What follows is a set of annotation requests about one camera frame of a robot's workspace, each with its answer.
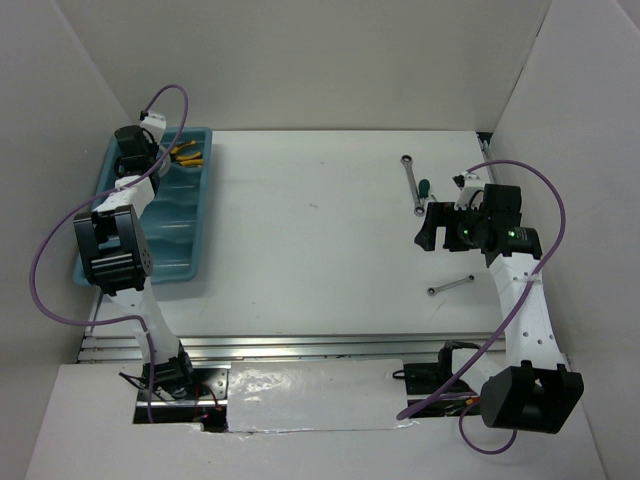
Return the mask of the green handled screwdriver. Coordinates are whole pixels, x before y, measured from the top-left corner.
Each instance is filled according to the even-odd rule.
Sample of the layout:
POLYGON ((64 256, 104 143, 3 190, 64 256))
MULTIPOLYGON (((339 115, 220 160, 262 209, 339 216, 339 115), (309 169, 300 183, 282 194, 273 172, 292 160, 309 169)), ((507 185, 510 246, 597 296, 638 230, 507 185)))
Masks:
POLYGON ((431 182, 428 179, 421 179, 417 186, 418 198, 422 203, 434 200, 431 182))

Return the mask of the small yellow needle-nose pliers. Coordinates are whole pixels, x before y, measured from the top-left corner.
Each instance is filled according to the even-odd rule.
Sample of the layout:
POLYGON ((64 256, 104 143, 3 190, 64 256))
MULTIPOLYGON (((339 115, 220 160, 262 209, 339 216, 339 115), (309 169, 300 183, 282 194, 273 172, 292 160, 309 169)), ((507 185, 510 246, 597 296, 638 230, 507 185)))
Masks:
POLYGON ((183 167, 201 167, 203 165, 204 156, 201 152, 190 155, 172 154, 171 161, 183 167))

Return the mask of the large yellow needle-nose pliers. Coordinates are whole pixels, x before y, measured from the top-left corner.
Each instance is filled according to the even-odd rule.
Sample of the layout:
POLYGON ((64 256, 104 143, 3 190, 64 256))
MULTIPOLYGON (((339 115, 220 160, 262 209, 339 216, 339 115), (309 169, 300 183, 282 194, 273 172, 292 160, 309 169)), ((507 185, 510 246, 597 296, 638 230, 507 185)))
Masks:
POLYGON ((170 155, 172 157, 184 156, 184 154, 182 153, 183 150, 189 149, 196 145, 197 142, 195 140, 180 142, 170 151, 170 155))

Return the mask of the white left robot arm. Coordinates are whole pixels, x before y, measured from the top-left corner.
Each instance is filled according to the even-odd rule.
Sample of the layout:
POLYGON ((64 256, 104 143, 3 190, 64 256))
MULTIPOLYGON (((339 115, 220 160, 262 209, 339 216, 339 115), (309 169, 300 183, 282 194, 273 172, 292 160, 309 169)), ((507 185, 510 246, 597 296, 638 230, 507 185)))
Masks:
POLYGON ((137 125, 121 127, 114 136, 120 149, 115 191, 91 212, 74 218, 81 264, 89 283, 110 297, 124 316, 134 318, 143 361, 141 384, 175 400, 192 399, 198 376, 155 299, 151 248, 140 222, 159 186, 159 174, 152 169, 159 145, 137 125))

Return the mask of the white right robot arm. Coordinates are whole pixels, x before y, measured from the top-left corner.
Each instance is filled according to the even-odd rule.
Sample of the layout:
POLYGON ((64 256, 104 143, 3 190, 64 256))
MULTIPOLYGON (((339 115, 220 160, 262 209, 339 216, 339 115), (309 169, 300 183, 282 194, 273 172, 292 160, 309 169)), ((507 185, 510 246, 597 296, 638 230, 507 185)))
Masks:
POLYGON ((556 342, 548 313, 535 229, 521 226, 521 190, 487 183, 475 175, 456 177, 454 202, 432 202, 414 242, 436 247, 444 228, 444 249, 479 250, 495 283, 505 360, 485 358, 471 343, 449 341, 439 353, 436 396, 467 385, 480 397, 480 414, 490 428, 558 433, 584 392, 580 374, 570 371, 556 342))

